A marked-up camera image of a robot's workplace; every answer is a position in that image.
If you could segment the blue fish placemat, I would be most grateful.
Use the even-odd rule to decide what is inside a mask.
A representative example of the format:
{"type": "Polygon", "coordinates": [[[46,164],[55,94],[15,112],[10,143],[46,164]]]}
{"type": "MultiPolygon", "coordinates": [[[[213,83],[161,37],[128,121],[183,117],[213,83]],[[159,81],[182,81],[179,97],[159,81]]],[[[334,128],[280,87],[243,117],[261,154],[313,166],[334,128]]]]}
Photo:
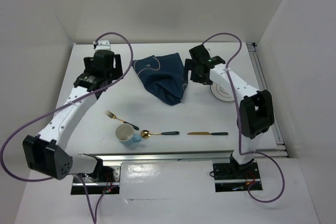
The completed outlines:
{"type": "Polygon", "coordinates": [[[132,67],[146,91],[167,105],[181,103],[188,81],[178,53],[134,60],[132,67]]]}

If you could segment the white plate with green rim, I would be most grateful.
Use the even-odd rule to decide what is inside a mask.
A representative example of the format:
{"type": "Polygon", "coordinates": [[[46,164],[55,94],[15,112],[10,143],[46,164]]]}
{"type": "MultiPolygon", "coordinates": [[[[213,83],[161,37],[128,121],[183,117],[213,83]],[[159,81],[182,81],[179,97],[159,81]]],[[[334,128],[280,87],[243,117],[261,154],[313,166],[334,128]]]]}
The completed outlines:
{"type": "Polygon", "coordinates": [[[227,93],[221,86],[219,86],[216,83],[213,83],[210,86],[210,91],[211,91],[212,95],[220,101],[234,102],[234,98],[229,93],[227,93]]]}

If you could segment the gold fork green handle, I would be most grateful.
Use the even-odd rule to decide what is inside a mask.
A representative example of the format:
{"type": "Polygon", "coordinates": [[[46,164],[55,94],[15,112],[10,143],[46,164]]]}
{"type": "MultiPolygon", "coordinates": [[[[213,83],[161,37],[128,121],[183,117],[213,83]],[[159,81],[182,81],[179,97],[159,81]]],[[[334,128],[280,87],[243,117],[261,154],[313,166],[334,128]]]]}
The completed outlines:
{"type": "Polygon", "coordinates": [[[125,121],[125,120],[122,120],[122,119],[118,118],[114,113],[112,113],[112,112],[110,112],[110,111],[108,111],[108,110],[105,111],[105,114],[106,114],[109,118],[118,120],[118,121],[120,121],[121,123],[124,123],[124,124],[128,124],[128,125],[132,126],[135,130],[139,130],[139,127],[138,127],[138,126],[136,126],[136,125],[134,125],[134,124],[131,124],[131,123],[125,121]]]}

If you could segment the gold knife green handle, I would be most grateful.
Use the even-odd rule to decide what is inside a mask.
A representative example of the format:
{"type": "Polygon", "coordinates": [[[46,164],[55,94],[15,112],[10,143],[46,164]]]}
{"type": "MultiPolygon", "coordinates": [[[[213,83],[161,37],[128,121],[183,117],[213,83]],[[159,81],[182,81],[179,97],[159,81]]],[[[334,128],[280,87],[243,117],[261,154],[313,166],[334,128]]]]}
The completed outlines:
{"type": "Polygon", "coordinates": [[[189,132],[187,135],[213,135],[213,136],[227,136],[228,132],[189,132]]]}

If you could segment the blue mug white inside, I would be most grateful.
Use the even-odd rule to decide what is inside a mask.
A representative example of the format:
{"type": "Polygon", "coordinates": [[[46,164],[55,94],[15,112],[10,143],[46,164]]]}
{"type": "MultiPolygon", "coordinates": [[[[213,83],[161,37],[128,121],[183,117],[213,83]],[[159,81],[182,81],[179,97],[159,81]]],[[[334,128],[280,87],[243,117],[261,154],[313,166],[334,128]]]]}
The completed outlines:
{"type": "Polygon", "coordinates": [[[120,124],[115,130],[115,136],[121,145],[127,149],[134,150],[141,146],[142,137],[129,124],[120,124]]]}

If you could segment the gold spoon green handle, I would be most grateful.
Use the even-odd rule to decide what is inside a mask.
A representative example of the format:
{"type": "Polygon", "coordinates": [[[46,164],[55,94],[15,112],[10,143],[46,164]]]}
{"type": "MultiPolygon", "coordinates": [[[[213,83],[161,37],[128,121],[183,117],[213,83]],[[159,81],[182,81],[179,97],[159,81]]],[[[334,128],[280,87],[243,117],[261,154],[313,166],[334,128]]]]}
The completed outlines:
{"type": "Polygon", "coordinates": [[[141,131],[140,133],[140,136],[143,138],[143,139],[147,139],[151,136],[154,136],[154,135],[179,135],[179,131],[168,131],[168,132],[158,132],[158,133],[154,133],[154,132],[150,132],[148,130],[143,130],[141,131]]]}

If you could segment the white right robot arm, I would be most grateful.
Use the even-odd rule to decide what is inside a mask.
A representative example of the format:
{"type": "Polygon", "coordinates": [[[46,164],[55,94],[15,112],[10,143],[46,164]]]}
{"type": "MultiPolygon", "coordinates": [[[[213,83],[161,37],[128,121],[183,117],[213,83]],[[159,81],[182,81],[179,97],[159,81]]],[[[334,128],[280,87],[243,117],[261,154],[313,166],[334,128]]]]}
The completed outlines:
{"type": "Polygon", "coordinates": [[[184,79],[203,85],[218,84],[237,103],[238,145],[229,158],[229,172],[242,177],[254,162],[261,135],[274,124],[272,97],[244,81],[219,56],[211,57],[204,45],[189,50],[185,60],[184,79]]]}

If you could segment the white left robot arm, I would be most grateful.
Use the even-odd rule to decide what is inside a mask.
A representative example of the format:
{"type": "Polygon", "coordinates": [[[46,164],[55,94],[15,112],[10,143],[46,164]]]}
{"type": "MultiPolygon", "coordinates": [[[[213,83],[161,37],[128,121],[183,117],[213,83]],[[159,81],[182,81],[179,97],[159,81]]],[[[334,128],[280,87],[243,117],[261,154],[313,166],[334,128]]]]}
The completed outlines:
{"type": "Polygon", "coordinates": [[[69,174],[85,174],[91,181],[103,177],[102,159],[89,155],[69,155],[68,141],[85,113],[98,101],[101,88],[122,76],[120,55],[116,55],[108,40],[94,44],[93,57],[85,57],[85,70],[74,82],[65,103],[66,108],[36,136],[26,136],[23,149],[30,169],[61,180],[69,174]]]}

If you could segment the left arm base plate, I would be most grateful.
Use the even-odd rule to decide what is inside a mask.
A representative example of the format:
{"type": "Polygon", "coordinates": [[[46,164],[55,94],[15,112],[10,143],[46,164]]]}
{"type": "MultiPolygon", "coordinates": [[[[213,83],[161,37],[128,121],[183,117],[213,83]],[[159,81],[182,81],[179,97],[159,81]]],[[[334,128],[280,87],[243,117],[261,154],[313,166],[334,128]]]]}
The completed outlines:
{"type": "Polygon", "coordinates": [[[87,174],[81,174],[80,178],[84,181],[88,195],[118,195],[120,193],[120,163],[107,163],[106,168],[98,178],[93,178],[87,174]]]}

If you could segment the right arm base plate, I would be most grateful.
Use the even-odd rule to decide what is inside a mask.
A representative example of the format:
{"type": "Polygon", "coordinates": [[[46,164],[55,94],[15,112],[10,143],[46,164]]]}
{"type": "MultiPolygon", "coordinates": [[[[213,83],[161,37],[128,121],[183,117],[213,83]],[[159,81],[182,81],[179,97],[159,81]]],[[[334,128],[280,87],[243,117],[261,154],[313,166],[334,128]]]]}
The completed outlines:
{"type": "Polygon", "coordinates": [[[235,172],[230,163],[215,163],[209,175],[214,179],[217,193],[247,191],[250,185],[252,185],[250,190],[263,190],[256,162],[242,172],[235,172]]]}

